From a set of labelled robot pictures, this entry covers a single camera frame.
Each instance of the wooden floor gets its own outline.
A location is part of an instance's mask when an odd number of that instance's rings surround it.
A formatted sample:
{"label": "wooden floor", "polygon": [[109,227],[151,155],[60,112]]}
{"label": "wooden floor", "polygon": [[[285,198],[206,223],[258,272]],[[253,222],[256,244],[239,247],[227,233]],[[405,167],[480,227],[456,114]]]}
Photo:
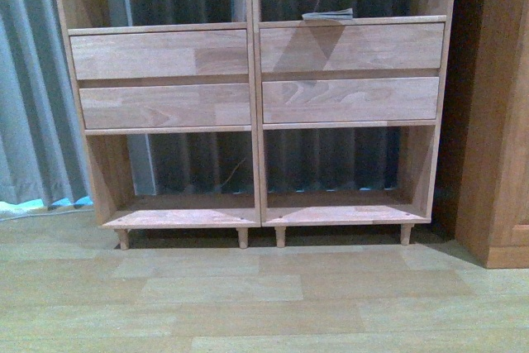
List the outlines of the wooden floor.
{"label": "wooden floor", "polygon": [[527,352],[529,270],[426,227],[133,231],[91,212],[0,222],[0,351]]}

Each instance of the drawer front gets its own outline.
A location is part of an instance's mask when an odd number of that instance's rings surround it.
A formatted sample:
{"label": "drawer front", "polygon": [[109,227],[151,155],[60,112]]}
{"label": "drawer front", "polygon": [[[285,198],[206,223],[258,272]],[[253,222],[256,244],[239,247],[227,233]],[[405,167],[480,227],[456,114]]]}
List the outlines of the drawer front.
{"label": "drawer front", "polygon": [[439,69],[444,26],[428,23],[263,29],[262,70],[264,74],[278,74]]}
{"label": "drawer front", "polygon": [[264,123],[434,119],[439,78],[263,83]]}
{"label": "drawer front", "polygon": [[246,31],[72,36],[78,80],[248,74]]}
{"label": "drawer front", "polygon": [[246,83],[81,88],[87,129],[250,125]]}

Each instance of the paper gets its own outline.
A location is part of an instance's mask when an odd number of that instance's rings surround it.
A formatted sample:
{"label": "paper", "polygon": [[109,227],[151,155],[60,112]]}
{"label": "paper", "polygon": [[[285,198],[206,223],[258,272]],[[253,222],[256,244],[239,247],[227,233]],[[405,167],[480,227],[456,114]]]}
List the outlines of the paper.
{"label": "paper", "polygon": [[340,10],[339,12],[307,12],[302,15],[303,20],[352,20],[353,9]]}

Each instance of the furniture leg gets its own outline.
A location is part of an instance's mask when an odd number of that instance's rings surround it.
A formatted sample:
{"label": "furniture leg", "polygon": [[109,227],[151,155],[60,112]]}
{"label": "furniture leg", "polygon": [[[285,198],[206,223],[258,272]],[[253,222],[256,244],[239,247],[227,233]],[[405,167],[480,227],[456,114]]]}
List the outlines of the furniture leg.
{"label": "furniture leg", "polygon": [[237,227],[237,232],[239,233],[239,248],[248,248],[248,228]]}
{"label": "furniture leg", "polygon": [[127,229],[116,229],[117,237],[119,238],[119,247],[122,250],[129,249],[129,231]]}
{"label": "furniture leg", "polygon": [[412,223],[403,223],[400,226],[400,244],[403,246],[409,246],[410,244],[410,235],[412,234],[412,228],[415,225]]}
{"label": "furniture leg", "polygon": [[284,248],[287,227],[275,227],[275,240],[278,248]]}

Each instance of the wooden wardrobe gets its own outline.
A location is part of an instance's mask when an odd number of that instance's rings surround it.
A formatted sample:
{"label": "wooden wardrobe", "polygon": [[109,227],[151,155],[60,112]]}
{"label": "wooden wardrobe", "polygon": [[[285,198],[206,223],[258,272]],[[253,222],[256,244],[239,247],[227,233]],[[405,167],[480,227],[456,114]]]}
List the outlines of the wooden wardrobe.
{"label": "wooden wardrobe", "polygon": [[529,0],[457,0],[438,220],[488,268],[529,267]]}
{"label": "wooden wardrobe", "polygon": [[[263,0],[206,24],[109,27],[110,0],[57,0],[98,225],[130,229],[431,221],[453,0],[409,15],[266,21]],[[400,127],[391,190],[270,193],[270,130]],[[136,196],[126,136],[251,136],[254,194]]]}

